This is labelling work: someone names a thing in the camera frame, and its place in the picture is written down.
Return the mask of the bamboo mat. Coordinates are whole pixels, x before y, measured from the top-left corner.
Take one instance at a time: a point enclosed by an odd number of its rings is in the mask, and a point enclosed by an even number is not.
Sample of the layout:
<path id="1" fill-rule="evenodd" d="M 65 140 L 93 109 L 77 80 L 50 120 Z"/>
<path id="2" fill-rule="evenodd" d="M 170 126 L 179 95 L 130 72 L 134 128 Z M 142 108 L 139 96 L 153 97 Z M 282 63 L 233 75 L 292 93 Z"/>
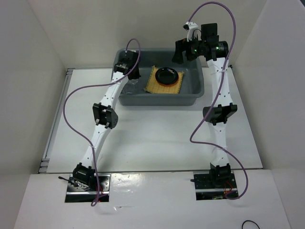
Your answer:
<path id="1" fill-rule="evenodd" d="M 176 82 L 171 85 L 165 85 L 163 83 L 159 83 L 155 77 L 158 70 L 160 70 L 160 68 L 155 66 L 152 67 L 145 91 L 153 94 L 178 94 L 182 85 L 184 72 L 177 73 L 178 79 Z"/>

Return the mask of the black plate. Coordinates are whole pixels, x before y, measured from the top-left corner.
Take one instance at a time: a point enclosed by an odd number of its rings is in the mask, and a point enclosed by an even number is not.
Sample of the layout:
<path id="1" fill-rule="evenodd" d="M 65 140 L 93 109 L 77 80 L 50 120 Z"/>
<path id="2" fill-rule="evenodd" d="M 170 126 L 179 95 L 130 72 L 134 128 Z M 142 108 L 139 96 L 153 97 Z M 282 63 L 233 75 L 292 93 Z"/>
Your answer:
<path id="1" fill-rule="evenodd" d="M 176 70 L 169 67 L 163 67 L 156 71 L 155 79 L 156 81 L 169 83 L 171 81 L 177 81 L 179 79 L 179 75 Z"/>

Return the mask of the orange plastic plate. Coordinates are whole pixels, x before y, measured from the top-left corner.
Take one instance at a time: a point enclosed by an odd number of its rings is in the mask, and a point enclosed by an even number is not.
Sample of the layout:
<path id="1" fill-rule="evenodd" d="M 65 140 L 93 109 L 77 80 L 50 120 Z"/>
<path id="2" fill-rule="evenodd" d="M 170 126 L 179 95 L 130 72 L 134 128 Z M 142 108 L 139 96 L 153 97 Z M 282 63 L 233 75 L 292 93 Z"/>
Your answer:
<path id="1" fill-rule="evenodd" d="M 171 81 L 171 82 L 169 82 L 169 83 L 157 81 L 157 83 L 158 83 L 159 85 L 162 85 L 162 86 L 172 87 L 172 86 L 178 84 L 178 80 L 177 80 L 177 81 Z"/>

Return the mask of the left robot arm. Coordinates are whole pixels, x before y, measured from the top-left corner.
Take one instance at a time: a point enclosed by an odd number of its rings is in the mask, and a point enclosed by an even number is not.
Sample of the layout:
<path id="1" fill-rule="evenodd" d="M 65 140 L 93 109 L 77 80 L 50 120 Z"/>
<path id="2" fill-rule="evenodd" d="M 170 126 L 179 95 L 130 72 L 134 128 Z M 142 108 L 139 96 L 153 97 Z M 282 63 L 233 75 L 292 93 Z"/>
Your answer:
<path id="1" fill-rule="evenodd" d="M 113 68 L 110 86 L 100 102 L 92 106 L 95 121 L 94 133 L 85 155 L 72 173 L 73 179 L 83 190 L 100 190 L 97 187 L 94 164 L 107 135 L 118 123 L 119 118 L 115 107 L 123 87 L 130 79 L 140 78 L 139 62 L 140 56 L 135 51 L 124 51 L 119 55 L 118 62 Z"/>

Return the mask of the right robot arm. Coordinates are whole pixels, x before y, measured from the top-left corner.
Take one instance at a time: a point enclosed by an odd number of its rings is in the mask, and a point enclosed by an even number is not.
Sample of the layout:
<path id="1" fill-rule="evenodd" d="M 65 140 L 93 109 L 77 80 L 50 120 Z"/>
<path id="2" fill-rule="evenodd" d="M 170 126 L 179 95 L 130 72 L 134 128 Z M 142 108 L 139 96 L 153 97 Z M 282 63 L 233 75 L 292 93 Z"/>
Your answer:
<path id="1" fill-rule="evenodd" d="M 217 23 L 198 26 L 186 22 L 186 38 L 175 43 L 172 62 L 183 64 L 184 60 L 193 61 L 203 56 L 212 77 L 213 101 L 203 108 L 203 119 L 208 123 L 214 146 L 210 162 L 209 183 L 213 187 L 225 184 L 231 176 L 231 166 L 226 148 L 225 129 L 228 118 L 237 111 L 233 103 L 228 83 L 228 57 L 230 48 L 226 41 L 220 41 Z"/>

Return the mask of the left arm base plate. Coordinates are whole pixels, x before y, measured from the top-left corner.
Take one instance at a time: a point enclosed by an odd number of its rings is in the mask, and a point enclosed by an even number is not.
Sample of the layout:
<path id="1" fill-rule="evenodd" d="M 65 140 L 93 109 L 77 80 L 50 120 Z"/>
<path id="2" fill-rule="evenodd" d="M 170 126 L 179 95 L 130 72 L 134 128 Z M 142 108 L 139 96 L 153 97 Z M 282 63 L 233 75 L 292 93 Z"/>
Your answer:
<path id="1" fill-rule="evenodd" d="M 110 197 L 110 175 L 99 174 L 100 191 L 98 202 L 108 202 Z M 65 203 L 90 203 L 96 198 L 97 184 L 93 179 L 93 186 L 83 184 L 73 179 L 70 174 L 65 194 Z"/>

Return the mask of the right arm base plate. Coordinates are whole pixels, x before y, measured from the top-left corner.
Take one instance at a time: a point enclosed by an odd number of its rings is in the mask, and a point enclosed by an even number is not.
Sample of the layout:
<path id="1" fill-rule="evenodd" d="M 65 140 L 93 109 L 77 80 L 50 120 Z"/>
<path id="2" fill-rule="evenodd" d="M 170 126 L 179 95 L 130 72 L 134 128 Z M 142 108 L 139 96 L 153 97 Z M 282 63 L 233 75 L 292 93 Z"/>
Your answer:
<path id="1" fill-rule="evenodd" d="M 234 173 L 228 179 L 214 183 L 208 171 L 194 172 L 190 180 L 194 184 L 196 200 L 220 200 L 239 196 Z"/>

